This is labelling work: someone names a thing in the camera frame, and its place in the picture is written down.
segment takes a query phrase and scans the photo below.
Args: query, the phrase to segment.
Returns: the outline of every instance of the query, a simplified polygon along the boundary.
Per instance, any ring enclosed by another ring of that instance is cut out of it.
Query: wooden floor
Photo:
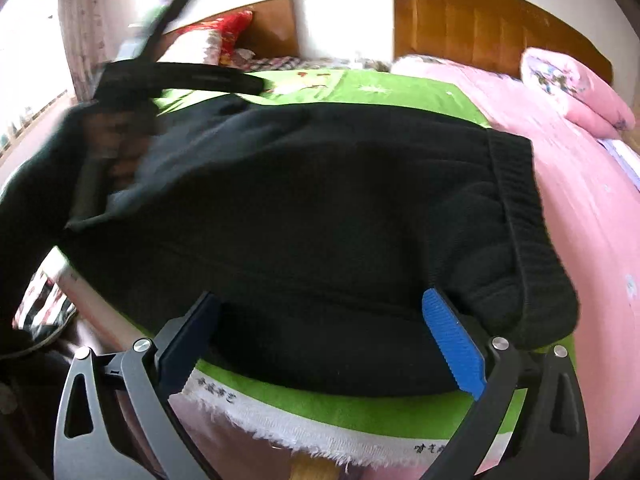
[[[289,480],[338,480],[340,471],[333,460],[299,452],[291,457]]]
[[[31,158],[49,139],[62,114],[71,106],[71,98],[63,95],[45,110],[14,144],[0,157],[0,186],[25,160]]]

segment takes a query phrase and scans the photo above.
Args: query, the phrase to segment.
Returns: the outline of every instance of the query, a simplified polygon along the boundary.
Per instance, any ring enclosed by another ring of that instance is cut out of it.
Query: person
[[[42,148],[0,188],[0,355],[27,348],[12,318],[38,266],[67,235],[82,164],[91,150],[117,149],[110,187],[125,189],[147,152],[156,111],[112,112],[95,102],[68,111]]]

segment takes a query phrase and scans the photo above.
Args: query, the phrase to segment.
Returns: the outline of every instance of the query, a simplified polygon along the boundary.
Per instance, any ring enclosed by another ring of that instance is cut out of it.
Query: ribbed cuff
[[[520,321],[505,336],[519,348],[535,349],[574,331],[578,300],[546,230],[530,140],[487,134],[523,291]]]

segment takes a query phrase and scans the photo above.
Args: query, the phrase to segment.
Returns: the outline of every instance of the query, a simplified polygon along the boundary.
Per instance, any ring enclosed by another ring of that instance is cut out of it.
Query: curtain
[[[92,97],[94,74],[107,61],[104,0],[58,0],[66,61],[78,101]]]

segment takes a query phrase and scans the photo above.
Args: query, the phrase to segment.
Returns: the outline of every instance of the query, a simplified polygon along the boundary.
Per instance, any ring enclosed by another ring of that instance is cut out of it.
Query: blue gripper pad
[[[478,400],[484,392],[484,358],[444,298],[430,288],[422,295],[422,316],[458,387]]]

